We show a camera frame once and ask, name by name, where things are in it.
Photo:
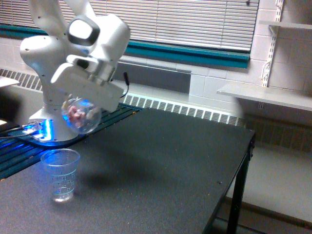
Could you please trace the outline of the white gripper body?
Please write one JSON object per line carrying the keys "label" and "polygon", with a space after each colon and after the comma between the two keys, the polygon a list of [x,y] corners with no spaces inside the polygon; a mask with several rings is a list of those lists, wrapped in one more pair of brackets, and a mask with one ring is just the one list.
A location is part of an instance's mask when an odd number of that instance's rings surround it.
{"label": "white gripper body", "polygon": [[123,94],[123,89],[112,83],[116,67],[113,60],[68,55],[53,74],[51,83],[65,95],[72,94],[113,112]]}

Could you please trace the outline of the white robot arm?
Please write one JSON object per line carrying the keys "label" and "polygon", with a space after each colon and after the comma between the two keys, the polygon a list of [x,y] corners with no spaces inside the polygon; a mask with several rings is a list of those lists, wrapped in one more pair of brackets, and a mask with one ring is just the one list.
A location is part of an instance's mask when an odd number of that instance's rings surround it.
{"label": "white robot arm", "polygon": [[130,28],[114,14],[97,16],[87,0],[69,0],[75,17],[66,22],[57,0],[30,0],[44,36],[24,39],[20,56],[39,76],[43,107],[30,116],[26,134],[39,142],[63,142],[93,131],[102,110],[117,109],[123,89],[113,84]]}

